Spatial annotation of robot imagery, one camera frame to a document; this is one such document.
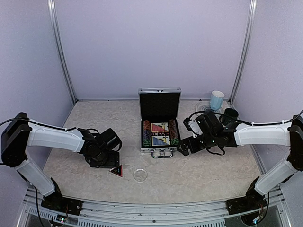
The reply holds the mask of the green chip group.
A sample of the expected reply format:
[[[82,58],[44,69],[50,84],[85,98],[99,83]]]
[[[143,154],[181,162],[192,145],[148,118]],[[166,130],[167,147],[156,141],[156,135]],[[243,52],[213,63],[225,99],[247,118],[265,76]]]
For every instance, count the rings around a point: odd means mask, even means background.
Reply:
[[[179,139],[172,139],[171,140],[171,145],[178,145],[179,144]]]

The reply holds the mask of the front aluminium rail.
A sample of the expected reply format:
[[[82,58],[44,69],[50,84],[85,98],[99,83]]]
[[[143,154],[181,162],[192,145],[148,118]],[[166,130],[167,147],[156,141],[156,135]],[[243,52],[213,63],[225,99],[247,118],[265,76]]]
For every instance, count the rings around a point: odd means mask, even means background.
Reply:
[[[62,212],[36,207],[29,192],[21,206],[18,227],[242,227],[242,220],[256,210],[229,214],[224,200],[180,204],[126,204],[84,200],[79,215],[69,214],[58,222]]]

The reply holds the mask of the white swirl plate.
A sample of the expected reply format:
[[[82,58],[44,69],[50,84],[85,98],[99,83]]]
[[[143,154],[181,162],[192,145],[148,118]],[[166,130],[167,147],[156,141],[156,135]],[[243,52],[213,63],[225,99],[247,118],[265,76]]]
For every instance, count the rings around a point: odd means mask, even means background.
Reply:
[[[220,107],[218,110],[213,110],[210,107],[209,101],[199,101],[196,104],[196,112],[198,112],[198,111],[213,111],[213,112],[221,113],[221,114],[224,113],[224,109],[222,107]]]

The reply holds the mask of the left poker chip row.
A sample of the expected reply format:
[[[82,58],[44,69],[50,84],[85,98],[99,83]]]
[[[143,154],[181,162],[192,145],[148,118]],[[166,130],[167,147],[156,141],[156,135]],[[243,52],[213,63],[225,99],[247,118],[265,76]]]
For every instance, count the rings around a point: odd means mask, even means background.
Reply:
[[[148,120],[143,121],[143,139],[149,140],[151,136],[151,123]]]

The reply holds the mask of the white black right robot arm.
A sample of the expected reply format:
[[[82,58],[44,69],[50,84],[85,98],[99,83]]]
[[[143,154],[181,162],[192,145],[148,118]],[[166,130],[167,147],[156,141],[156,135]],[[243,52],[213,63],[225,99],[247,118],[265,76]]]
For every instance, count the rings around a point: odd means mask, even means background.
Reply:
[[[283,159],[253,180],[243,197],[226,201],[230,215],[267,206],[269,201],[265,196],[303,170],[303,119],[300,115],[280,122],[252,123],[232,119],[225,124],[222,122],[224,116],[218,117],[212,111],[200,111],[199,114],[195,119],[188,117],[183,121],[193,134],[180,140],[177,145],[177,151],[184,156],[202,150],[210,152],[213,147],[220,150],[240,146],[289,148],[289,153]]]

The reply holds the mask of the red playing card deck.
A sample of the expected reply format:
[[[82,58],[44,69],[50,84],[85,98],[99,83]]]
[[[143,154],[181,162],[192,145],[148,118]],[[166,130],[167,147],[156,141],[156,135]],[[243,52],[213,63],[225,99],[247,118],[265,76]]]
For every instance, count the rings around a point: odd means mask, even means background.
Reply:
[[[169,132],[168,123],[167,122],[152,123],[151,131],[152,132]]]

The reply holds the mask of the red dice row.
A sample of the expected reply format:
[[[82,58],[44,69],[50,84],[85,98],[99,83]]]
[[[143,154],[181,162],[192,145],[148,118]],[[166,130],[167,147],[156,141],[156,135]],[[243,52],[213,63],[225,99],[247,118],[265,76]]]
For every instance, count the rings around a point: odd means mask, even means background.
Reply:
[[[152,132],[152,136],[169,136],[169,132]]]

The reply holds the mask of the aluminium poker case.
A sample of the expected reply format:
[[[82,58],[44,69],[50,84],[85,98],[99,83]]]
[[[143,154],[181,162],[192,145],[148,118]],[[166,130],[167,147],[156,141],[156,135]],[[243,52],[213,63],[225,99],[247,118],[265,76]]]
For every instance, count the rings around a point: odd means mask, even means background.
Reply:
[[[154,159],[172,158],[180,142],[178,110],[181,88],[138,89],[141,152]]]

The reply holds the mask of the black triangular dealer button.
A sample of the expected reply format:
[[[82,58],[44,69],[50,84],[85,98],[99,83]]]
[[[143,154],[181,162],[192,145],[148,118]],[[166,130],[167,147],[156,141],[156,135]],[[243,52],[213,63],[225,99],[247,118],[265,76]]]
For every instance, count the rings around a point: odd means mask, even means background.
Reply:
[[[113,167],[109,171],[119,177],[123,177],[123,165],[119,165],[118,167]]]

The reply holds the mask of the right poker chip row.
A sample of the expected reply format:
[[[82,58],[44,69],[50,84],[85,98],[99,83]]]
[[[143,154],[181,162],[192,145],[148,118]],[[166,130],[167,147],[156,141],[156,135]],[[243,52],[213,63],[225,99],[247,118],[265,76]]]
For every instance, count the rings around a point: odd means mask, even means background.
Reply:
[[[169,130],[172,140],[179,140],[178,130],[175,120],[169,120]]]

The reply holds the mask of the dark green mug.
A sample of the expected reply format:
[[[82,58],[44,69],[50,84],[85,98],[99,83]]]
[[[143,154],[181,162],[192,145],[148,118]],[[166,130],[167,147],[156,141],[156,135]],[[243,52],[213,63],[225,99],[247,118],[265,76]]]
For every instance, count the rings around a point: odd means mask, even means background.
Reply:
[[[235,122],[238,119],[239,113],[233,108],[226,108],[223,115],[220,116],[220,121],[223,125]]]

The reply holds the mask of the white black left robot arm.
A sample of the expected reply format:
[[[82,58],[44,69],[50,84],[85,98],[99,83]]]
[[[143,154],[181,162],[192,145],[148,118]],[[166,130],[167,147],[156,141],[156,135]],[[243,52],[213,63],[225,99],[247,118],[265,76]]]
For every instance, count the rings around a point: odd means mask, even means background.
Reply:
[[[57,182],[48,177],[27,154],[28,147],[57,148],[79,153],[92,168],[120,166],[119,151],[123,143],[111,128],[103,133],[96,129],[61,128],[36,122],[24,112],[5,122],[8,126],[1,135],[1,160],[42,194],[43,208],[78,216],[83,202],[64,197]]]

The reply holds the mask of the green chip stack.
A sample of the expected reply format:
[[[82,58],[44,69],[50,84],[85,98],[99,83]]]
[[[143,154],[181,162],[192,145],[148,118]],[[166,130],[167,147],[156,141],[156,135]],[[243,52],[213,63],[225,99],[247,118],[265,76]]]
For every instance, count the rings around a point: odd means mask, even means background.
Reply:
[[[151,139],[150,139],[150,138],[143,139],[143,146],[144,146],[144,147],[149,147],[149,146],[151,146]]]

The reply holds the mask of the poker chip row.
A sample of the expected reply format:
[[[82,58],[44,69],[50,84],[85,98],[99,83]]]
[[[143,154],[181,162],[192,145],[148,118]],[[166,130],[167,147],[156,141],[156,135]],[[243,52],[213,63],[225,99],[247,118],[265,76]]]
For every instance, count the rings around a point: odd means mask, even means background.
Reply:
[[[143,121],[143,139],[149,140],[151,136],[151,123],[148,120]]]
[[[169,120],[169,130],[172,140],[179,140],[178,130],[175,120]]]

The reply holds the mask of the clear round plastic lid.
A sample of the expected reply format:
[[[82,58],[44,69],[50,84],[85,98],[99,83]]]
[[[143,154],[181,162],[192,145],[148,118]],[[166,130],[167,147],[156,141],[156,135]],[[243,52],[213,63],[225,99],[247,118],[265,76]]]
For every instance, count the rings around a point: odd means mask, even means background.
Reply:
[[[133,177],[137,182],[144,182],[148,177],[148,173],[145,169],[139,168],[133,172]]]

